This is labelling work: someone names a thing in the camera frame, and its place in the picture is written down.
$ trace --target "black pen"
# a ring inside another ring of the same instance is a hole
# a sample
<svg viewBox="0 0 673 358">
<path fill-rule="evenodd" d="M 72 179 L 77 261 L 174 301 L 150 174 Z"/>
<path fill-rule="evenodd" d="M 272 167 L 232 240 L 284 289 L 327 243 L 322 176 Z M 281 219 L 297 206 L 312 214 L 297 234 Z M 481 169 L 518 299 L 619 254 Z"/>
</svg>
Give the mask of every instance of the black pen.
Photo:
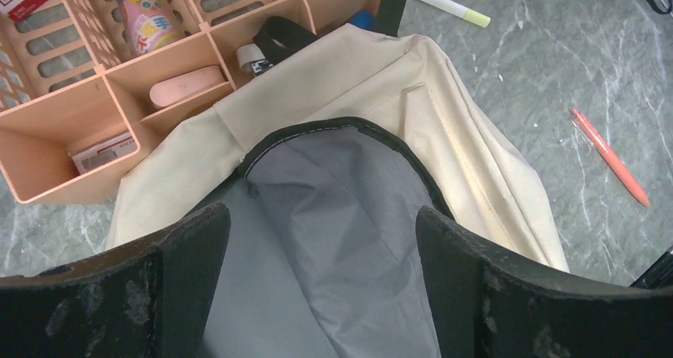
<svg viewBox="0 0 673 358">
<path fill-rule="evenodd" d="M 642 289 L 656 289 L 673 285 L 673 247 L 650 267 L 631 287 Z"/>
</svg>

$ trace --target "blue object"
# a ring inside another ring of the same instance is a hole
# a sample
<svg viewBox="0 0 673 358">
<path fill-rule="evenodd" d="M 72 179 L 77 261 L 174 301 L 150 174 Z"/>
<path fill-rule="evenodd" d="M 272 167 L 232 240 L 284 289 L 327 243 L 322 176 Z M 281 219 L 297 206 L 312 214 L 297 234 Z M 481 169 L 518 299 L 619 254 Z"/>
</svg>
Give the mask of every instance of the blue object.
<svg viewBox="0 0 673 358">
<path fill-rule="evenodd" d="M 376 27 L 376 17 L 366 10 L 359 11 L 348 21 L 351 25 L 364 30 L 374 31 Z"/>
</svg>

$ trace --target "pink eraser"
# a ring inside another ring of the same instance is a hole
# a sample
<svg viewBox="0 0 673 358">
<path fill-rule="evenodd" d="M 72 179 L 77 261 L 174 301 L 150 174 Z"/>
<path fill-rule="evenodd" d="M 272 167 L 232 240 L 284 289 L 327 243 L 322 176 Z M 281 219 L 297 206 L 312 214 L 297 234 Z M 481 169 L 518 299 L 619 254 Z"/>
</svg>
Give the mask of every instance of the pink eraser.
<svg viewBox="0 0 673 358">
<path fill-rule="evenodd" d="M 225 81 L 218 66 L 204 67 L 155 84 L 149 98 L 154 107 L 161 110 Z"/>
</svg>

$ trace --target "white marker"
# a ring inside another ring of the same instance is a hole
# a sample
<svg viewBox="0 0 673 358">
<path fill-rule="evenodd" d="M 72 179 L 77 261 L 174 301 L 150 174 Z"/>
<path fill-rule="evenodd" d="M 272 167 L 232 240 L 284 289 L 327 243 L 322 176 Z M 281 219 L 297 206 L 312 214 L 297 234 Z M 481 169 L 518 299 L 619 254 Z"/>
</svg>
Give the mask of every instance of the white marker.
<svg viewBox="0 0 673 358">
<path fill-rule="evenodd" d="M 477 26 L 486 27 L 490 23 L 490 18 L 478 13 L 472 9 L 460 5 L 452 0 L 419 0 L 428 5 L 435 6 L 437 9 L 453 14 L 457 17 L 463 18 L 465 21 L 474 23 Z"/>
</svg>

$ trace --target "canvas bag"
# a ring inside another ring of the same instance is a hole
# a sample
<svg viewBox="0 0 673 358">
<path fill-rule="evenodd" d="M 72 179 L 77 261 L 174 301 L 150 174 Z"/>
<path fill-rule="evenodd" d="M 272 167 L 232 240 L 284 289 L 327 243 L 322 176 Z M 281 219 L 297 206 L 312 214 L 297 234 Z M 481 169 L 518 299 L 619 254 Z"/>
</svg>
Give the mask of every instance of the canvas bag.
<svg viewBox="0 0 673 358">
<path fill-rule="evenodd" d="M 122 180 L 108 247 L 212 201 L 211 356 L 439 356 L 421 206 L 567 271 L 536 172 L 426 37 L 346 25 L 184 121 Z"/>
</svg>

